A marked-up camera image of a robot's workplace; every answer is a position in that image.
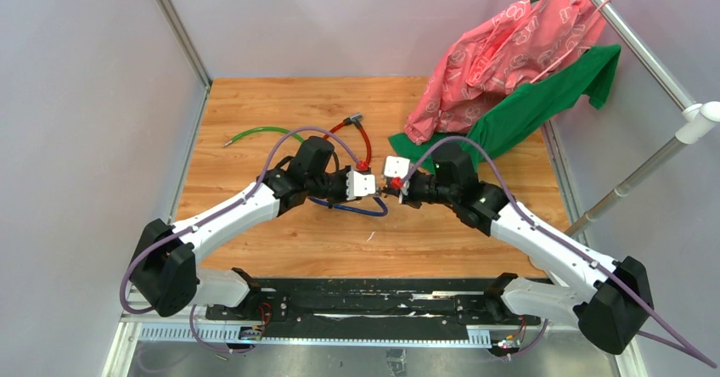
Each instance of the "blue cable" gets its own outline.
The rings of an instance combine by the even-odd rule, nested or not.
[[[353,213],[357,214],[363,214],[364,216],[372,216],[372,217],[384,217],[387,216],[387,205],[383,203],[382,199],[378,196],[373,197],[373,200],[375,200],[375,203],[377,203],[380,206],[380,209],[382,211],[370,211],[365,209],[358,209],[356,207],[350,207],[348,205],[330,205],[325,200],[315,199],[314,197],[308,197],[308,199],[313,202],[317,203],[319,205],[324,205],[325,207],[329,207],[331,209],[337,209],[337,210],[344,210],[344,211],[352,211]]]

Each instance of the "wooden table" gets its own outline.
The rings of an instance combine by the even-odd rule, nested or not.
[[[425,77],[218,79],[202,121],[177,219],[198,214],[237,194],[260,172],[280,138],[257,133],[223,148],[236,133],[258,126],[330,129],[363,113],[373,145],[374,172],[394,155],[387,137],[400,132],[418,103]],[[339,135],[361,159],[364,143],[354,127]],[[276,155],[294,155],[289,139]],[[341,165],[350,157],[336,146]],[[513,193],[542,219],[564,228],[565,209],[539,132],[497,160]],[[496,183],[487,164],[480,177]],[[386,199],[390,214],[365,217],[329,211],[309,201],[264,222],[210,255],[202,267],[241,267],[267,277],[495,277],[502,272],[541,276],[526,255],[465,227],[446,207],[415,210]],[[357,202],[376,208],[372,200]]]

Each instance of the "metal floor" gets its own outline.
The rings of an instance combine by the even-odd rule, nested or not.
[[[550,330],[531,352],[510,363],[492,361],[481,349],[349,346],[258,346],[252,352],[217,357],[196,343],[144,342],[129,376],[248,377],[437,377],[437,376],[619,376],[614,358],[579,332]],[[168,370],[159,369],[180,363]]]

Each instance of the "green shirt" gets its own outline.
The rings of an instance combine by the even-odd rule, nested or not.
[[[610,94],[619,57],[618,45],[590,48],[575,63],[551,77],[519,86],[483,115],[467,137],[494,159],[522,142],[550,117],[572,107],[581,94],[587,94],[590,104],[599,109]],[[398,155],[417,161],[432,144],[448,135],[457,134],[435,133],[428,142],[416,145],[405,133],[398,133],[390,137],[390,145]],[[481,161],[480,153],[467,143],[460,146],[470,153],[477,166]],[[430,159],[422,167],[434,171]]]

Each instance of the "white pipe connector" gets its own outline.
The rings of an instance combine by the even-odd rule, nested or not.
[[[683,117],[688,123],[675,132],[675,138],[690,145],[704,137],[720,122],[720,102],[695,104],[683,111]]]

